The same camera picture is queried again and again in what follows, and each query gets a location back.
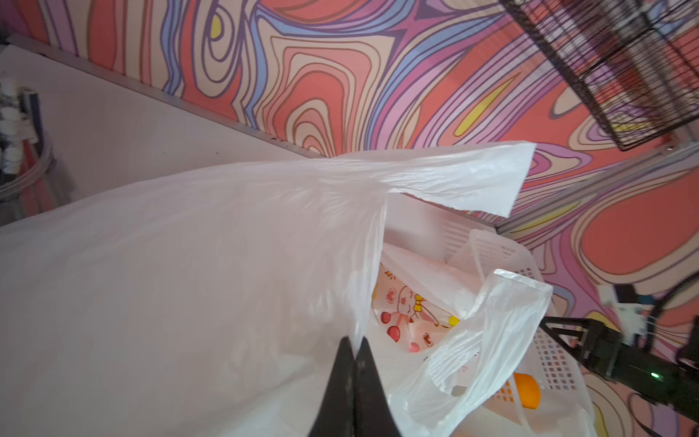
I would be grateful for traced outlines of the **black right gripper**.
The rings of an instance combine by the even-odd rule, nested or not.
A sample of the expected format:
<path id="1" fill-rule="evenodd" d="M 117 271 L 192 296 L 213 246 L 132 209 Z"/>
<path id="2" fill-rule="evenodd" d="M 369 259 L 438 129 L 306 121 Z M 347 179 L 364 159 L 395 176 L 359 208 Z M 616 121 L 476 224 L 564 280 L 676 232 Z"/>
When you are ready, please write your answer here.
<path id="1" fill-rule="evenodd" d="M 624 384 L 692 421 L 698 419 L 696 371 L 623 343 L 620 332 L 598 320 L 547 316 L 540 328 L 569 355 L 579 355 L 590 373 Z"/>

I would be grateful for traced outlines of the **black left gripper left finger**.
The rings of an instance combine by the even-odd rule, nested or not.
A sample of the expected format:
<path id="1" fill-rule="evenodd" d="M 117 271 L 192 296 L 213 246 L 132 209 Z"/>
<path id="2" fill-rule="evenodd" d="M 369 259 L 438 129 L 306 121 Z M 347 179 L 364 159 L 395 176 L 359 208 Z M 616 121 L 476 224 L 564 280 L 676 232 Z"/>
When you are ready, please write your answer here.
<path id="1" fill-rule="evenodd" d="M 355 360 L 348 337 L 340 341 L 319 413 L 309 437 L 354 435 Z"/>

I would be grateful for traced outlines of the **printed bag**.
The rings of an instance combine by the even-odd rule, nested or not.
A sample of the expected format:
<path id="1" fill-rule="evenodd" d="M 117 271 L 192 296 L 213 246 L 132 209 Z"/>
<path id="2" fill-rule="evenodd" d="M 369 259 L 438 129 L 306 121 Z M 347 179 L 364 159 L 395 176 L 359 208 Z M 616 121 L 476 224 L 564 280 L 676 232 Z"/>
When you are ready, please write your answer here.
<path id="1" fill-rule="evenodd" d="M 380 331 L 409 353 L 437 345 L 474 308 L 476 274 L 386 244 L 371 307 Z"/>

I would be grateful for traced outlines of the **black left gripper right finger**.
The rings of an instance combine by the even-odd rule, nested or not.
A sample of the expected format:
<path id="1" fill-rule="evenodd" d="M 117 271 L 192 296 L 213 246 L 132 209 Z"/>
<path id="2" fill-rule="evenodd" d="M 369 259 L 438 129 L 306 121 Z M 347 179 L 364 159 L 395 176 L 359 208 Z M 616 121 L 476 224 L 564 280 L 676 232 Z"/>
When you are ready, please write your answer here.
<path id="1" fill-rule="evenodd" d="M 367 338 L 354 362 L 354 435 L 400 437 Z"/>

